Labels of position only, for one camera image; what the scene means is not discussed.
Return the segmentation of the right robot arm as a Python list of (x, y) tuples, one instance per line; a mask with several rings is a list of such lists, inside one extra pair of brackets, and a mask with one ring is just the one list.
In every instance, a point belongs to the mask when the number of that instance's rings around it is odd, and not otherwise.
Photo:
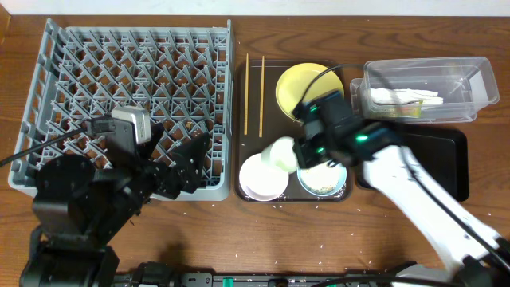
[(364, 180), (416, 226), (442, 260), (448, 286), (507, 286), (509, 242), (470, 214), (402, 142), (404, 125), (365, 120), (338, 91), (306, 102), (292, 114), (305, 135), (293, 151), (300, 167), (323, 162), (362, 165)]

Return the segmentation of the yellow plate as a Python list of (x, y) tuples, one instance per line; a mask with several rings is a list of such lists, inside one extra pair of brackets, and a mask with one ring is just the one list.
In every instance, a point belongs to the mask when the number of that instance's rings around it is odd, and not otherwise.
[[(303, 96), (310, 82), (327, 67), (317, 63), (301, 63), (288, 68), (279, 78), (276, 86), (276, 99), (280, 109), (286, 116), (295, 119), (292, 114), (299, 99)], [(318, 79), (308, 90), (303, 102), (308, 103), (329, 92), (344, 92), (343, 83), (332, 71)]]

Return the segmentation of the grey plastic dishwasher rack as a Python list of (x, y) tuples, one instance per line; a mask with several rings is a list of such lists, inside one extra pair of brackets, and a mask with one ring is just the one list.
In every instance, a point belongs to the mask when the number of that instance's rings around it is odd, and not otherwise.
[(223, 27), (60, 27), (48, 20), (15, 145), (8, 183), (35, 196), (35, 175), (60, 155), (110, 167), (104, 139), (78, 133), (89, 118), (134, 105), (165, 128), (152, 159), (208, 133), (200, 187), (182, 201), (230, 192), (234, 33)]

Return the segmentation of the wooden chopstick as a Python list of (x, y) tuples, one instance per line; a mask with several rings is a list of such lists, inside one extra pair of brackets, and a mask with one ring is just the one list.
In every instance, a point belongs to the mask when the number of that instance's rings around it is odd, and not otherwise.
[(245, 105), (244, 105), (244, 130), (245, 136), (248, 135), (249, 122), (249, 54), (245, 55)]
[(265, 100), (265, 56), (261, 58), (261, 80), (260, 80), (260, 110), (259, 110), (259, 128), (258, 136), (263, 136), (264, 122), (264, 100)]

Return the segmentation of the dark brown serving tray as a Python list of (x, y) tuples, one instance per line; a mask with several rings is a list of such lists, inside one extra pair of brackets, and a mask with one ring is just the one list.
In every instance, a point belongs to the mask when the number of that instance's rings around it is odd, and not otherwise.
[(238, 98), (237, 108), (239, 116), (237, 130), (233, 133), (236, 137), (233, 144), (236, 146), (234, 166), (235, 192), (239, 198), (246, 202), (255, 202), (246, 195), (239, 184), (239, 171), (241, 165), (251, 156), (262, 152), (272, 142), (282, 136), (298, 137), (302, 134), (300, 125), (286, 116), (281, 111), (276, 99), (276, 86), (280, 76), (290, 67), (298, 65), (298, 60), (265, 60), (265, 100), (263, 136), (259, 138), (259, 110), (260, 110), (260, 80), (261, 60), (249, 62), (249, 122), (248, 135), (244, 130), (244, 105), (245, 105), (245, 63), (236, 69), (235, 96)]

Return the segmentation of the white paper napkin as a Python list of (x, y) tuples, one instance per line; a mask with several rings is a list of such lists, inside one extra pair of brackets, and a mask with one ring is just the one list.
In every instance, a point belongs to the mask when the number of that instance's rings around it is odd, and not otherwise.
[(369, 99), (375, 104), (443, 104), (438, 92), (417, 89), (371, 88)]

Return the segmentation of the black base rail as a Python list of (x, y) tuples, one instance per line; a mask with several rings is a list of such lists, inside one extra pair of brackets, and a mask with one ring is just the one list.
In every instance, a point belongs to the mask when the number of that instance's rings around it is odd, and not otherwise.
[(446, 285), (449, 275), (438, 269), (426, 268), (413, 261), (383, 271), (351, 270), (330, 274), (270, 274), (270, 273), (178, 273), (168, 265), (156, 262), (143, 263), (132, 273), (118, 274), (112, 284), (128, 286), (181, 286), (181, 287), (307, 287), (327, 286), (406, 286), (396, 278), (430, 281), (432, 286)]

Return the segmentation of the white cup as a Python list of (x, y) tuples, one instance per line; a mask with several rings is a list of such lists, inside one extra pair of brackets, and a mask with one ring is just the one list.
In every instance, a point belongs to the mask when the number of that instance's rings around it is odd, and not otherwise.
[(262, 151), (262, 163), (289, 174), (297, 171), (298, 162), (293, 151), (294, 143), (294, 139), (289, 136), (274, 141)]

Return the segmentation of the clear plastic waste bin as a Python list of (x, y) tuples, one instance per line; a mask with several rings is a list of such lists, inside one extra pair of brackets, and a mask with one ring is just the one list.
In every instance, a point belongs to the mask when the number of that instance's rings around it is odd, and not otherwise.
[(351, 81), (353, 112), (367, 119), (390, 119), (372, 113), (371, 88), (438, 92), (443, 104), (422, 104), (420, 118), (399, 118), (416, 124), (471, 122), (482, 108), (500, 100), (490, 61), (485, 57), (439, 57), (368, 61), (362, 78)]

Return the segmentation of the light blue bowl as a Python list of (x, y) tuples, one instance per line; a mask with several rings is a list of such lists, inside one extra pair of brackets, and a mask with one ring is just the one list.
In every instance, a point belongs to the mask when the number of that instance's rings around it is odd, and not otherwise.
[(344, 188), (347, 168), (341, 164), (322, 163), (309, 169), (298, 169), (297, 178), (308, 193), (328, 197), (337, 195)]

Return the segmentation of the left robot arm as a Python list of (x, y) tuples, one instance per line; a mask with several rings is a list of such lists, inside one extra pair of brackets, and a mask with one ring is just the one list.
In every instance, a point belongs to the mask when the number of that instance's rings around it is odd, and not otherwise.
[(37, 173), (32, 210), (39, 226), (30, 238), (21, 286), (110, 286), (119, 258), (108, 243), (152, 195), (176, 199), (195, 192), (210, 145), (202, 133), (171, 150), (173, 166), (151, 161), (164, 131), (149, 128), (137, 143), (135, 126), (122, 120), (89, 122), (85, 132), (105, 136), (111, 169), (82, 155), (62, 155)]

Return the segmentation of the white pink bowl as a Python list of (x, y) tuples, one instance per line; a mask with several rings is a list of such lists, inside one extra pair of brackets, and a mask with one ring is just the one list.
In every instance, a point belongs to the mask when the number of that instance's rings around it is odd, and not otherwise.
[(288, 186), (289, 175), (262, 162), (261, 153), (251, 155), (239, 171), (242, 191), (251, 199), (268, 202), (280, 197)]

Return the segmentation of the black waste tray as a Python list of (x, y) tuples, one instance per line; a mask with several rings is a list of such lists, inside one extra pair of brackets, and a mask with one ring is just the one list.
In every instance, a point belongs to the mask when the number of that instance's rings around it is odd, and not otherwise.
[(366, 120), (351, 142), (366, 153), (386, 144), (408, 147), (423, 168), (458, 202), (469, 197), (468, 143), (455, 128)]

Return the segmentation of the green snack wrapper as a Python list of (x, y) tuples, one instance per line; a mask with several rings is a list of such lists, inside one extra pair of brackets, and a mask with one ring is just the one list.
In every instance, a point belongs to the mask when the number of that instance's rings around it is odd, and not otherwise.
[(409, 104), (384, 104), (376, 106), (372, 113), (378, 117), (420, 118), (422, 104), (421, 100)]

